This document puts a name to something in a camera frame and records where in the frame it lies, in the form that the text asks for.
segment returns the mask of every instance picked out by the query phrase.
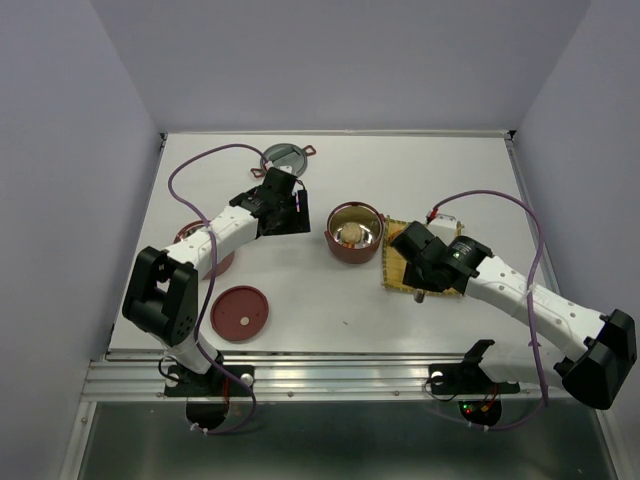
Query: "yellow dish towel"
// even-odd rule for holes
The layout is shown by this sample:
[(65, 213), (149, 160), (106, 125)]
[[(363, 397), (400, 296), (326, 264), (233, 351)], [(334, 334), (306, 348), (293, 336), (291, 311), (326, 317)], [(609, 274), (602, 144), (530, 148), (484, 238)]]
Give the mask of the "yellow dish towel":
[[(382, 249), (382, 278), (383, 286), (389, 290), (396, 290), (398, 292), (411, 293), (415, 292), (415, 288), (407, 287), (402, 283), (402, 277), (404, 276), (404, 269), (407, 262), (400, 256), (394, 248), (391, 247), (391, 240), (395, 237), (395, 234), (404, 230), (409, 225), (409, 222), (403, 220), (394, 220), (387, 217), (384, 243)], [(456, 236), (462, 232), (462, 224), (458, 223)], [(460, 292), (450, 288), (444, 292), (430, 292), (425, 290), (427, 295), (460, 295)]]

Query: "black bracket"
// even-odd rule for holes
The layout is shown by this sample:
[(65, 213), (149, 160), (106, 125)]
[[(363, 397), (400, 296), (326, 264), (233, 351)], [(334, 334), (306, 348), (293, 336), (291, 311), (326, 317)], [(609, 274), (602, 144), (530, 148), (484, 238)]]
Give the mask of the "black bracket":
[(607, 410), (638, 354), (633, 318), (620, 310), (600, 318), (604, 325), (597, 338), (585, 341), (587, 352), (575, 362), (565, 358), (553, 368), (574, 398), (591, 408)]
[[(165, 291), (158, 284), (167, 280)], [(170, 347), (182, 343), (198, 316), (198, 272), (166, 252), (145, 248), (136, 258), (122, 314)]]
[(479, 340), (460, 363), (434, 363), (429, 365), (431, 392), (434, 395), (484, 395), (498, 387), (498, 394), (520, 392), (518, 383), (495, 384), (482, 371), (482, 355), (493, 340)]
[[(253, 365), (225, 365), (225, 370), (240, 378), (248, 373), (253, 378), (255, 367)], [(222, 397), (224, 381), (226, 377), (216, 368), (211, 367), (207, 373), (200, 375), (183, 367), (180, 364), (171, 365), (168, 374), (177, 379), (175, 386), (165, 384), (164, 395), (166, 397)], [(229, 382), (230, 397), (249, 397), (249, 392), (236, 382)]]
[(290, 235), (311, 231), (306, 189), (292, 195), (297, 178), (270, 168), (261, 185), (231, 199), (258, 219), (258, 236)]
[(229, 413), (229, 405), (211, 402), (187, 402), (185, 415), (190, 423), (213, 430), (222, 425)]
[(500, 421), (500, 417), (502, 416), (502, 402), (500, 400), (492, 400), (490, 404), (487, 404), (487, 402), (483, 400), (460, 400), (458, 402), (458, 408), (465, 420), (475, 423), (476, 425), (493, 427)]

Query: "red pot handle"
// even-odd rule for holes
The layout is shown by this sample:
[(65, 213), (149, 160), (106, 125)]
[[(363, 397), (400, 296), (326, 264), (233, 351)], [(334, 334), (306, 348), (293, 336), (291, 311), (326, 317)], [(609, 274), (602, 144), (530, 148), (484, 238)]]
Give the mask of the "red pot handle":
[(313, 148), (313, 146), (312, 146), (312, 145), (307, 145), (306, 147), (304, 147), (304, 148), (302, 149), (302, 151), (303, 151), (304, 153), (306, 153), (306, 154), (307, 154), (307, 157), (312, 157), (312, 156), (314, 156), (316, 153), (318, 153), (318, 152), (316, 152), (316, 149), (315, 149), (315, 148)]
[(262, 178), (265, 175), (264, 170), (262, 170), (261, 168), (252, 168), (250, 171), (251, 173), (253, 173), (253, 176), (255, 178)]

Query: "pot handle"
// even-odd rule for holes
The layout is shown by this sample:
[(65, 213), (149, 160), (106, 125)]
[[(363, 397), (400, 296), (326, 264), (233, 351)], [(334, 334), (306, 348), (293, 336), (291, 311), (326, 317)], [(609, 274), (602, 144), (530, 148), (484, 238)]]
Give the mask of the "pot handle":
[(304, 153), (306, 153), (307, 157), (312, 157), (313, 155), (315, 155), (316, 153), (318, 153), (318, 152), (316, 152), (316, 149), (315, 149), (315, 148), (313, 148), (313, 146), (312, 146), (312, 145), (307, 145), (306, 147), (304, 147), (304, 148), (302, 149), (302, 151), (303, 151)]
[(264, 170), (261, 168), (252, 168), (250, 172), (253, 173), (254, 178), (262, 178), (265, 175)]
[(382, 225), (382, 237), (384, 237), (385, 229), (387, 226), (387, 216), (384, 213), (379, 213), (380, 216), (380, 224)]

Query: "metal frame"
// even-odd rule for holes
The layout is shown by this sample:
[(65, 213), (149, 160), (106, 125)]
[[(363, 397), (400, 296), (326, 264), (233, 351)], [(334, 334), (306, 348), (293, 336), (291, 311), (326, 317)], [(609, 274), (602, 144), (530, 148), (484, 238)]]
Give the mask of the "metal frame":
[[(159, 359), (158, 355), (155, 361), (92, 363), (81, 401), (184, 402), (184, 398), (164, 396), (165, 381), (157, 370)], [(458, 355), (229, 355), (225, 356), (225, 365), (248, 363), (255, 367), (253, 390), (260, 403), (424, 401), (432, 400), (422, 390), (429, 377), (429, 365), (457, 363), (461, 359)], [(522, 392), (513, 397), (526, 399), (539, 395), (539, 387), (531, 385), (523, 386)], [(562, 390), (554, 391), (553, 395), (570, 397)]]
[[(224, 132), (242, 134), (286, 133), (327, 135), (420, 135), (447, 137), (504, 138), (522, 199), (531, 204), (521, 175), (511, 135), (505, 130), (496, 131), (291, 131), (291, 132)], [(530, 221), (531, 233), (537, 243), (535, 225)], [(550, 290), (559, 293), (548, 252), (544, 251), (542, 272)], [(228, 354), (225, 364), (255, 366), (254, 392), (259, 403), (270, 402), (334, 402), (334, 401), (432, 401), (422, 390), (429, 376), (429, 365), (457, 363), (462, 353), (452, 355), (345, 355), (345, 354)], [(159, 351), (131, 351), (107, 353), (103, 360), (92, 362), (88, 368), (78, 414), (67, 449), (60, 478), (77, 478), (91, 430), (97, 402), (184, 402), (181, 398), (164, 396), (164, 379), (157, 372)], [(552, 389), (554, 398), (568, 398), (562, 390)], [(540, 396), (537, 385), (523, 385), (513, 399), (531, 399)], [(220, 398), (198, 399), (219, 401)], [(233, 399), (236, 402), (248, 398)], [(630, 478), (632, 467), (629, 452), (612, 412), (597, 412), (612, 462), (619, 478)]]

